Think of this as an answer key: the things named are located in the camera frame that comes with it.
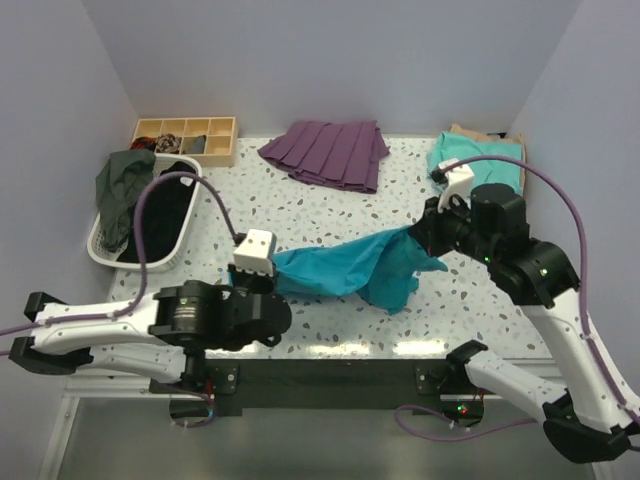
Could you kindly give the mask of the teal t shirt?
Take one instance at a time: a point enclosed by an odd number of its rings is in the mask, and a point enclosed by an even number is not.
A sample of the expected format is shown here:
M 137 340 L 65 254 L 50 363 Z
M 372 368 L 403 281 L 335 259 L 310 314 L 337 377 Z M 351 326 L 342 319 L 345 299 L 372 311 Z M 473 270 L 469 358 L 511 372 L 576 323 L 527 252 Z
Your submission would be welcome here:
M 407 227 L 385 230 L 333 247 L 307 247 L 274 256 L 276 290 L 282 295 L 358 295 L 368 304 L 399 313 L 419 287 L 417 275 L 446 272 L 409 235 Z

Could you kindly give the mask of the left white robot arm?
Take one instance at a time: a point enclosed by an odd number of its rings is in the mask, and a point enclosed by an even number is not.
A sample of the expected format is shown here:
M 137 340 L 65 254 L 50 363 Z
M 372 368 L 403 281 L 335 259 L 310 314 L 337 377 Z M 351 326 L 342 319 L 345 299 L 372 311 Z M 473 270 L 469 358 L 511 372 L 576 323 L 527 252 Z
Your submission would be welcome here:
M 43 292 L 25 313 L 33 330 L 14 338 L 9 359 L 41 375 L 106 369 L 201 391 L 209 350 L 236 352 L 258 342 L 280 343 L 292 324 L 285 298 L 268 279 L 248 287 L 189 280 L 127 303 L 66 305 Z

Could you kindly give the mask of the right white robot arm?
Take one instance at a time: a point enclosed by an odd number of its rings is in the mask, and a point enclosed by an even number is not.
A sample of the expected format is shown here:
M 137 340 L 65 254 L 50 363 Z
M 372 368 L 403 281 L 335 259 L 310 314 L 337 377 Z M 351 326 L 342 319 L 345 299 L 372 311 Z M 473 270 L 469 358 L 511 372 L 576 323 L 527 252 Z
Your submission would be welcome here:
M 537 377 L 470 340 L 446 357 L 445 379 L 459 393 L 474 386 L 530 415 L 573 463 L 613 461 L 638 434 L 639 398 L 613 365 L 589 316 L 580 312 L 579 278 L 564 251 L 531 237 L 526 204 L 503 184 L 471 197 L 428 199 L 410 236 L 431 256 L 456 251 L 484 264 L 490 280 L 521 309 L 564 382 Z

